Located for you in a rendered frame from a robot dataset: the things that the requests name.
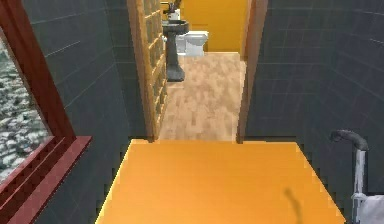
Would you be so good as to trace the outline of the white toilet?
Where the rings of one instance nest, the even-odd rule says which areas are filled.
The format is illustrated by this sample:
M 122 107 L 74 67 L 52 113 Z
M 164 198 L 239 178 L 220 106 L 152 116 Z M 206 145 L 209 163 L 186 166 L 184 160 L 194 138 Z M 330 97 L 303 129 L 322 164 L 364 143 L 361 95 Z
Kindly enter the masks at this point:
M 177 54 L 182 56 L 203 56 L 208 31 L 189 31 L 176 36 Z

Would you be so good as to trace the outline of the black faucet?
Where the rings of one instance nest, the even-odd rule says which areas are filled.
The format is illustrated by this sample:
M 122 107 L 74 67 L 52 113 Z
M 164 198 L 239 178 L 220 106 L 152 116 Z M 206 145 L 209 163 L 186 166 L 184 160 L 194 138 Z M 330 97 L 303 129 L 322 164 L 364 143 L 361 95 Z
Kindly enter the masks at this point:
M 175 0 L 174 2 L 168 2 L 168 8 L 163 11 L 164 14 L 174 13 L 177 9 L 180 8 L 181 0 Z

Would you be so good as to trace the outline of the red framed window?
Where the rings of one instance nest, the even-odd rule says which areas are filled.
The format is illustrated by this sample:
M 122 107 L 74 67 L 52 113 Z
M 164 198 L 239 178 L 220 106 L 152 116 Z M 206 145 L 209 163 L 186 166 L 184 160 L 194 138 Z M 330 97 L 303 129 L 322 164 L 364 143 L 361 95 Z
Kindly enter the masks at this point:
M 22 0 L 0 0 L 0 26 L 51 131 L 0 184 L 0 224 L 33 224 L 92 138 L 75 134 Z

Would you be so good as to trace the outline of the white towel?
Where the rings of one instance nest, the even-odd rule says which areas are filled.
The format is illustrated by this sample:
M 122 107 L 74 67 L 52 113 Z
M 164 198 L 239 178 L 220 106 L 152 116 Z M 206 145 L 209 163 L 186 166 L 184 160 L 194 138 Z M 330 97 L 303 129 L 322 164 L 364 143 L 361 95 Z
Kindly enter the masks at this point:
M 384 195 L 367 196 L 364 193 L 354 193 L 351 199 L 360 203 L 357 209 L 357 224 L 384 224 Z

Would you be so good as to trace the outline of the dark grey pedestal sink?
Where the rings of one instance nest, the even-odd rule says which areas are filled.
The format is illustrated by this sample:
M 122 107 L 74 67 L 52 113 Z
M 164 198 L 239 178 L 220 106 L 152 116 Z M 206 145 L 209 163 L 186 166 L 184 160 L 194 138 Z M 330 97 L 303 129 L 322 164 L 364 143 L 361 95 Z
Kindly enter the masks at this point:
M 163 20 L 163 34 L 166 41 L 166 73 L 170 82 L 181 82 L 185 78 L 185 72 L 180 67 L 177 55 L 176 36 L 186 34 L 189 31 L 189 23 L 186 20 Z

